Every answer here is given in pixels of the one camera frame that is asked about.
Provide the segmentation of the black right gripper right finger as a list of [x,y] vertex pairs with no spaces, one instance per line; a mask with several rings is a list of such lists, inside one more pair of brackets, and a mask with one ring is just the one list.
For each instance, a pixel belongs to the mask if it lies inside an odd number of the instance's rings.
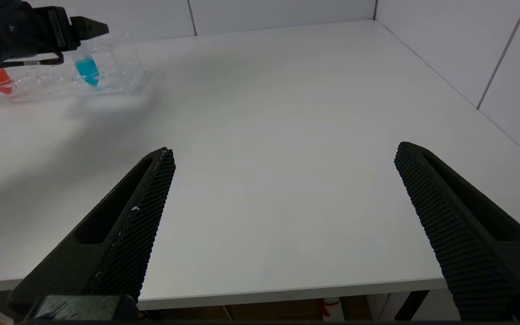
[[401,142],[395,167],[462,321],[520,321],[520,224],[431,151]]

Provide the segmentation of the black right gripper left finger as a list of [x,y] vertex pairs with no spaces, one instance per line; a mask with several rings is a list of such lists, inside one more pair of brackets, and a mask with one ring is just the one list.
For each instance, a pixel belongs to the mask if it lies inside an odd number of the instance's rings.
[[137,321],[175,170],[169,148],[144,156],[10,292],[15,321]]

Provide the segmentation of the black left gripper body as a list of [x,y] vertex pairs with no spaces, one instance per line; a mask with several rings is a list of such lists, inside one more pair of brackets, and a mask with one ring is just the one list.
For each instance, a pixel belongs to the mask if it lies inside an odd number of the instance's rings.
[[79,18],[60,6],[28,7],[28,56],[75,51],[81,46]]

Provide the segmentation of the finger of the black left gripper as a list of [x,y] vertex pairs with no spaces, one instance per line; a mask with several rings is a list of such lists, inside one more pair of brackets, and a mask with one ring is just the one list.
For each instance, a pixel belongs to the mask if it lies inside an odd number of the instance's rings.
[[90,40],[109,33],[105,23],[87,17],[70,17],[71,39],[74,43]]

